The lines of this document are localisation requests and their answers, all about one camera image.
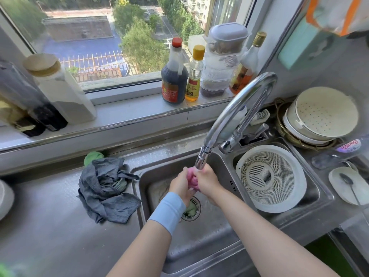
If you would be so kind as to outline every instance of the stacked food containers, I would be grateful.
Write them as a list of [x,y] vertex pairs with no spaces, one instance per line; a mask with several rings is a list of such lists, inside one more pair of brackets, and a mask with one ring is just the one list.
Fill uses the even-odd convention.
[[238,23],[220,24],[210,29],[200,85],[203,96],[214,97],[224,93],[239,64],[248,36],[246,27]]

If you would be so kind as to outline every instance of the stainless steel sink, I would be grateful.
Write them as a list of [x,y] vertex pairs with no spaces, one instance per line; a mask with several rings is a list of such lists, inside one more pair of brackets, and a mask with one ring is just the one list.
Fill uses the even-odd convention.
[[[307,179],[305,196],[297,206],[284,213],[269,214],[259,211],[265,219],[282,229],[304,215],[329,204],[334,197],[295,148],[283,138],[267,138],[266,136],[266,139],[251,145],[238,145],[233,152],[227,155],[215,148],[207,162],[214,169],[224,188],[255,209],[235,171],[238,160],[249,149],[262,144],[276,145],[290,151],[304,169]],[[139,181],[134,182],[135,193],[142,200],[141,208],[138,210],[141,227],[168,192],[171,180],[182,171],[184,166],[193,166],[197,156],[198,150],[195,149],[132,170],[132,173],[141,177]],[[195,197],[196,202],[201,206],[201,212],[195,220],[182,219],[179,223],[166,257],[163,275],[190,276],[232,256],[243,248],[221,210],[212,205],[200,192],[196,193]]]

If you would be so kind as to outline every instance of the person's right hand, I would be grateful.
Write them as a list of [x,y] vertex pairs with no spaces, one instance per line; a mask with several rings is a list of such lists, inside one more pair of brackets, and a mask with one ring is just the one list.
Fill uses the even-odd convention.
[[197,177],[200,192],[215,202],[216,194],[225,189],[219,183],[218,177],[215,175],[210,165],[206,163],[204,169],[196,169],[193,173]]

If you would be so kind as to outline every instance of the red bottle cap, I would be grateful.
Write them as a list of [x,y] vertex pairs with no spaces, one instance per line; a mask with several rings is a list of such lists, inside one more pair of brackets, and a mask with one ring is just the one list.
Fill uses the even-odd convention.
[[182,39],[179,37],[173,38],[172,46],[174,46],[175,48],[180,48],[182,46]]

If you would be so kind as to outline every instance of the dark bottle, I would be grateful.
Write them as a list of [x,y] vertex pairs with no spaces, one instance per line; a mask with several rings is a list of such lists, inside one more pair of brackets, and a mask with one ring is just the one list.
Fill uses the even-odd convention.
[[45,126],[31,118],[26,111],[0,96],[0,120],[28,137],[39,136]]
[[182,58],[182,39],[173,38],[168,63],[161,71],[162,96],[171,104],[182,103],[185,99],[189,74]]
[[0,95],[50,131],[58,131],[68,124],[32,81],[12,63],[3,60],[0,60]]

